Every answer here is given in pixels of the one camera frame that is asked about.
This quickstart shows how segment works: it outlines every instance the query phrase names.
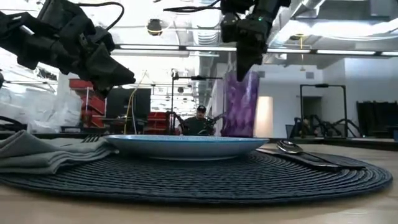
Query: table surface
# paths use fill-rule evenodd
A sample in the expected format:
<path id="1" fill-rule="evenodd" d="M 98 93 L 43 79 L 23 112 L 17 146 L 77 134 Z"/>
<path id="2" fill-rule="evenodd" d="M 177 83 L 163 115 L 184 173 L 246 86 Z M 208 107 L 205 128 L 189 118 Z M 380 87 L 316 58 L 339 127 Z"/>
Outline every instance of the table surface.
<path id="1" fill-rule="evenodd" d="M 307 151 L 338 154 L 386 168 L 398 177 L 398 152 L 325 145 L 301 145 Z M 398 187 L 361 198 L 301 206 L 266 208 L 187 208 L 126 205 L 49 198 L 0 186 L 2 224 L 71 223 L 397 223 Z"/>

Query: folded napkin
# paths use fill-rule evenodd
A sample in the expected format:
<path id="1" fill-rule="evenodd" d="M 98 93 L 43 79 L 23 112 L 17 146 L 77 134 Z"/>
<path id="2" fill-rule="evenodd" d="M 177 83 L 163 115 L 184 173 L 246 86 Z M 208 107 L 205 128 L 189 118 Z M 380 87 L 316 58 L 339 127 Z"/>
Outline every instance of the folded napkin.
<path id="1" fill-rule="evenodd" d="M 26 131 L 15 133 L 0 141 L 0 173 L 54 174 L 60 167 L 95 161 L 118 152 L 101 138 L 89 143 L 80 143 L 81 139 L 62 140 L 43 141 Z"/>

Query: purple vase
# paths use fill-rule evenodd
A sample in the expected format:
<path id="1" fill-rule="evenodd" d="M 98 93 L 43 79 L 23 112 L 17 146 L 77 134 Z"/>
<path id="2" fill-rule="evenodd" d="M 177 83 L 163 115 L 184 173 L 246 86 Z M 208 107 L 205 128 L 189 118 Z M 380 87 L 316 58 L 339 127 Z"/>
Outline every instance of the purple vase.
<path id="1" fill-rule="evenodd" d="M 242 82 L 236 80 L 236 72 L 226 75 L 226 113 L 222 136 L 253 137 L 259 82 L 260 78 L 256 72 L 248 72 Z"/>

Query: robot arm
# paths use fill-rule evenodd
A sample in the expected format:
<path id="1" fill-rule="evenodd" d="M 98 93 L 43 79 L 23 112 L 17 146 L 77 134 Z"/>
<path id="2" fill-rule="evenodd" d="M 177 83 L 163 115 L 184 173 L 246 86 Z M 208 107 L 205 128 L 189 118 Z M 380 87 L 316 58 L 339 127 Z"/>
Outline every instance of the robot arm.
<path id="1" fill-rule="evenodd" d="M 111 34 L 95 27 L 79 5 L 67 0 L 46 0 L 37 18 L 27 12 L 0 12 L 0 47 L 29 69 L 42 62 L 63 74 L 75 73 L 92 82 L 103 97 L 115 85 L 136 81 L 110 56 L 115 47 Z"/>
<path id="2" fill-rule="evenodd" d="M 221 1 L 221 7 L 214 5 Z M 207 7 L 178 7 L 164 9 L 173 12 L 197 12 L 206 9 L 221 9 L 224 19 L 221 21 L 223 42 L 236 42 L 236 73 L 241 82 L 254 64 L 262 63 L 262 55 L 267 53 L 267 39 L 272 22 L 280 7 L 289 7 L 291 0 L 216 0 Z M 254 6 L 251 14 L 240 19 Z"/>

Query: woven placemat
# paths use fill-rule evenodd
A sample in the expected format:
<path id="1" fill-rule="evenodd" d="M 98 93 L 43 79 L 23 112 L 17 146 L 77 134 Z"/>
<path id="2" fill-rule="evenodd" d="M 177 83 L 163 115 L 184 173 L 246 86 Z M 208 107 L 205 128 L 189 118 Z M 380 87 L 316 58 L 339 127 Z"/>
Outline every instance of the woven placemat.
<path id="1" fill-rule="evenodd" d="M 365 170 L 323 172 L 261 152 L 224 161 L 162 161 L 113 156 L 57 175 L 1 174 L 0 182 L 52 195 L 127 202 L 275 204 L 328 200 L 386 188 L 391 174 L 341 156 Z"/>

